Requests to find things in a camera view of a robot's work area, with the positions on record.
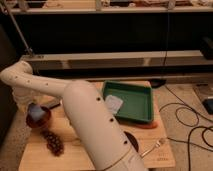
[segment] wooden table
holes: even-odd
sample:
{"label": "wooden table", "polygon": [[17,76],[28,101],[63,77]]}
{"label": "wooden table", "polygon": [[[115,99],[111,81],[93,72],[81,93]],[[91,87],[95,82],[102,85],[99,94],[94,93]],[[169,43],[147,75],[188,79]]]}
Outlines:
{"label": "wooden table", "polygon": [[[149,85],[148,82],[135,81],[128,82],[134,84]],[[101,82],[94,83],[100,89]],[[44,100],[49,100],[51,97],[45,97]],[[60,135],[65,146],[64,154],[60,157],[55,157],[46,148],[46,141],[35,132],[31,132],[28,139],[19,170],[20,171],[64,171],[64,170],[94,170],[84,147],[81,145],[73,128],[69,125],[63,108],[57,107],[52,110],[53,123],[51,130]],[[156,103],[154,103],[154,120],[159,126],[155,129],[141,129],[129,125],[121,125],[122,129],[131,132],[138,140],[139,152],[143,153],[150,149],[157,140],[166,138],[166,132],[161,120]],[[143,158],[147,168],[174,167],[175,160],[169,141],[158,149],[152,151],[149,155]]]}

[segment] power cord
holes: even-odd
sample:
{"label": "power cord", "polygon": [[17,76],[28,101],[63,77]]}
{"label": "power cord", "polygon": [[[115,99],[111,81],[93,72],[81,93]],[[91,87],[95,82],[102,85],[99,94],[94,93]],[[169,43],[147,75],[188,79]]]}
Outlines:
{"label": "power cord", "polygon": [[151,79],[149,80],[152,88],[159,88],[162,85],[166,84],[166,80],[164,79],[166,60],[168,57],[168,48],[169,48],[169,37],[170,37],[170,13],[167,9],[167,31],[166,31],[166,47],[165,47],[165,56],[163,58],[162,69],[160,73],[159,79]]}
{"label": "power cord", "polygon": [[[168,103],[164,106],[162,106],[160,108],[159,111],[162,111],[164,108],[170,106],[170,105],[180,105],[180,107],[178,107],[176,110],[175,110],[175,116],[178,120],[178,122],[180,122],[182,125],[184,126],[187,126],[187,127],[192,127],[192,129],[190,130],[189,134],[188,134],[188,138],[187,138],[187,141],[184,141],[184,140],[177,140],[177,139],[174,139],[174,138],[171,138],[171,137],[168,137],[169,140],[171,141],[174,141],[174,142],[178,142],[178,143],[186,143],[187,144],[187,157],[188,157],[188,171],[191,171],[191,151],[190,151],[190,145],[193,145],[193,146],[196,146],[196,147],[199,147],[200,149],[203,149],[203,150],[207,150],[209,152],[213,152],[213,149],[209,149],[209,148],[213,148],[213,145],[210,144],[206,138],[205,138],[205,134],[207,131],[211,131],[213,132],[213,126],[210,126],[210,127],[206,127],[206,126],[198,126],[199,125],[199,122],[200,122],[200,118],[210,122],[210,123],[213,123],[213,120],[210,120],[208,118],[206,118],[205,116],[203,116],[200,112],[198,112],[196,109],[194,109],[193,107],[191,107],[189,104],[187,104],[185,101],[183,101],[180,97],[178,97],[170,88],[168,88],[168,86],[165,85],[165,88],[171,93],[173,94],[179,101],[181,101],[182,103],[180,102],[173,102],[173,103]],[[179,111],[181,110],[188,110],[190,112],[192,112],[193,114],[195,114],[196,116],[196,122],[192,125],[188,124],[188,123],[184,123],[180,118],[179,118]],[[209,148],[205,148],[201,145],[198,145],[196,143],[193,143],[191,142],[191,135],[192,133],[197,130],[197,129],[203,129],[202,133],[201,133],[201,138],[203,140],[203,142],[209,147]]]}

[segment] screw hole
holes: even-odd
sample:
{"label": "screw hole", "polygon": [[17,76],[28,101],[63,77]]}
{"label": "screw hole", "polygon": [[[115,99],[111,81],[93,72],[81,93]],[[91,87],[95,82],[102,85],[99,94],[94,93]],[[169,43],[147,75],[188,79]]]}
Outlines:
{"label": "screw hole", "polygon": [[109,121],[110,121],[110,122],[113,122],[113,121],[114,121],[114,119],[113,119],[113,118],[111,118]]}

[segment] white object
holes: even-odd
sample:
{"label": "white object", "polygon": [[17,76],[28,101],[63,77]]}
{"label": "white object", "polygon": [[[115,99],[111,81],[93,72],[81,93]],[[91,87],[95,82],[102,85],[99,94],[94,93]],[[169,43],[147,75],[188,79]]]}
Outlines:
{"label": "white object", "polygon": [[62,98],[67,117],[96,170],[147,170],[96,88],[87,81],[66,81],[28,74],[31,66],[20,61],[0,73],[11,86],[23,87]]}
{"label": "white object", "polygon": [[31,103],[28,107],[28,114],[32,117],[34,122],[39,121],[44,115],[45,111],[38,105]]}
{"label": "white object", "polygon": [[123,104],[123,100],[116,96],[108,95],[105,99],[105,103],[109,111],[116,115]]}

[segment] orange object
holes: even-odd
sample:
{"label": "orange object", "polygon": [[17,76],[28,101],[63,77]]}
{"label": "orange object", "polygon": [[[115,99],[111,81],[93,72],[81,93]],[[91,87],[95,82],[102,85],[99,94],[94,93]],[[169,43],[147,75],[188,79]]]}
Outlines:
{"label": "orange object", "polygon": [[156,121],[152,121],[149,124],[136,124],[136,127],[141,129],[154,129],[158,127],[158,123]]}

